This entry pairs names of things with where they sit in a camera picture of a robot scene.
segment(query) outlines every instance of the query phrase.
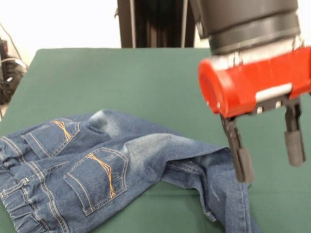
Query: blue denim jeans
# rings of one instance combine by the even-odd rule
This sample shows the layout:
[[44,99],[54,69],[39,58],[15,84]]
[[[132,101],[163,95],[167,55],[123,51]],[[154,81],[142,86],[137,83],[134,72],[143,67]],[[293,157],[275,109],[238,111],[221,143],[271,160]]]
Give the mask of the blue denim jeans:
[[226,232],[259,232],[226,147],[113,110],[0,138],[0,198],[18,232],[89,232],[160,180],[197,189]]

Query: pocket stitching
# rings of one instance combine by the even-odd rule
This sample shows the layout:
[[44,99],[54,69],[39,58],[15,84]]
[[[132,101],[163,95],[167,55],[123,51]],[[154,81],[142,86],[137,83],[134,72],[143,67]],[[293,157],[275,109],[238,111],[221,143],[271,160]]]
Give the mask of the pocket stitching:
[[81,186],[82,190],[83,190],[84,193],[86,194],[86,198],[87,198],[87,201],[88,201],[88,203],[89,203],[89,207],[91,208],[91,211],[93,212],[91,200],[90,200],[90,198],[89,198],[89,196],[88,196],[88,193],[86,192],[85,188],[83,187],[83,185],[82,185],[82,184],[80,183],[80,181],[79,181],[77,178],[75,178],[73,175],[71,175],[71,174],[69,174],[69,173],[68,173],[68,175],[69,175],[71,178],[73,178],[73,179]]
[[[58,119],[63,119],[63,120],[67,120],[70,122],[74,122],[70,119],[66,119],[66,118],[58,118]],[[66,146],[76,137],[76,135],[81,131],[80,130],[80,122],[74,122],[74,133],[71,135],[71,139],[69,141],[64,141],[62,144],[60,144],[60,146],[58,146],[58,148],[56,148],[53,153],[49,154],[46,152],[46,150],[42,147],[42,145],[38,142],[38,140],[32,135],[32,132],[30,131],[24,135],[21,135],[21,137],[27,142],[25,135],[29,135],[34,141],[35,143],[40,147],[40,149],[42,150],[42,152],[47,155],[49,158],[51,157],[55,157],[57,156],[62,150],[64,150],[66,148]]]
[[34,139],[34,141],[38,144],[38,146],[41,148],[41,150],[50,158],[51,156],[49,155],[49,153],[47,153],[47,152],[45,151],[45,149],[43,149],[43,147],[41,146],[41,144],[37,141],[37,139],[32,135],[31,132],[29,132],[29,135]]
[[75,133],[71,135],[71,139],[69,141],[63,142],[58,148],[56,148],[54,152],[51,154],[51,157],[57,156],[76,137],[76,135],[80,132],[80,122],[76,122],[74,124],[74,128]]
[[86,216],[92,214],[94,211],[102,208],[103,206],[105,206],[106,204],[108,204],[109,202],[113,201],[115,198],[117,198],[118,196],[120,196],[122,193],[124,193],[125,191],[127,191],[127,188],[124,187],[120,190],[118,190],[116,192],[116,195],[114,196],[114,198],[106,198],[98,203],[96,203],[95,205],[93,206],[90,206],[90,208],[88,208],[87,210],[83,210],[83,212],[86,214]]
[[[117,198],[119,195],[121,195],[122,193],[124,193],[125,191],[127,191],[127,186],[126,186],[126,178],[125,178],[125,175],[126,175],[126,171],[127,171],[127,167],[128,167],[128,158],[122,154],[121,152],[117,151],[117,150],[113,150],[113,149],[108,149],[108,148],[105,148],[105,147],[101,147],[99,149],[96,149],[90,153],[98,153],[98,152],[101,152],[101,151],[106,151],[106,152],[111,152],[111,153],[114,153],[116,156],[118,156],[119,158],[121,158],[123,161],[124,161],[124,166],[123,166],[123,170],[122,170],[122,181],[121,181],[121,184],[122,184],[122,187],[116,191],[116,195],[113,197],[113,198],[106,198],[98,203],[94,203],[93,205],[90,204],[90,201],[88,202],[90,204],[89,208],[87,209],[83,209],[83,212],[85,213],[86,216],[92,214],[93,212],[95,212],[96,210],[100,209],[101,207],[103,207],[104,205],[106,205],[107,203],[113,201],[115,198]],[[83,159],[81,159],[79,162],[77,162],[69,171],[68,171],[68,175],[72,177],[71,173],[81,164],[83,163],[84,161],[86,160],[86,157],[84,157]]]

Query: green cloth surface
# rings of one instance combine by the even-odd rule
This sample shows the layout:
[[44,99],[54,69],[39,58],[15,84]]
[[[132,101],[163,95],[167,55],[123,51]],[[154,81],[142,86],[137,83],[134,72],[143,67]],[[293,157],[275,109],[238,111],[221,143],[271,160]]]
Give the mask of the green cloth surface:
[[[206,49],[40,50],[0,123],[5,135],[55,117],[116,109],[184,136],[227,145],[219,116],[206,106],[197,68]],[[302,98],[307,154],[288,163],[285,109],[241,117],[238,126],[255,170],[253,217],[264,233],[311,232],[311,98]],[[15,232],[0,204],[0,233]],[[221,233],[203,214],[198,193],[160,182],[95,229],[105,233]]]

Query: metal screw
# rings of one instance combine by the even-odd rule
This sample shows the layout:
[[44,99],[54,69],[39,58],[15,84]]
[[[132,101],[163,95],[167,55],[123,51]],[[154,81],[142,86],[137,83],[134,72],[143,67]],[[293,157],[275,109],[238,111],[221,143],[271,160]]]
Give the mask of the metal screw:
[[259,107],[258,109],[257,109],[257,114],[260,114],[260,113],[262,113],[262,107]]
[[279,108],[279,107],[281,107],[282,106],[282,102],[281,101],[277,101],[276,102],[276,108]]

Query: orange stitching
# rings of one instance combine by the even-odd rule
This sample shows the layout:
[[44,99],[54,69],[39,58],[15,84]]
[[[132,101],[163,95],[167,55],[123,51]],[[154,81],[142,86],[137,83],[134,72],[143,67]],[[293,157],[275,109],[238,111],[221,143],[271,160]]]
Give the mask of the orange stitching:
[[64,122],[57,121],[57,120],[52,121],[52,122],[54,122],[56,125],[58,125],[64,131],[66,141],[69,141],[69,139],[71,139],[71,135],[67,132]]
[[105,172],[107,173],[107,176],[109,178],[110,198],[113,198],[116,195],[116,193],[113,190],[113,186],[112,186],[112,169],[111,169],[111,166],[109,166],[108,164],[104,163],[103,161],[100,161],[92,153],[88,154],[86,157],[88,159],[93,159],[93,160],[97,161],[102,166],[102,168],[105,170]]

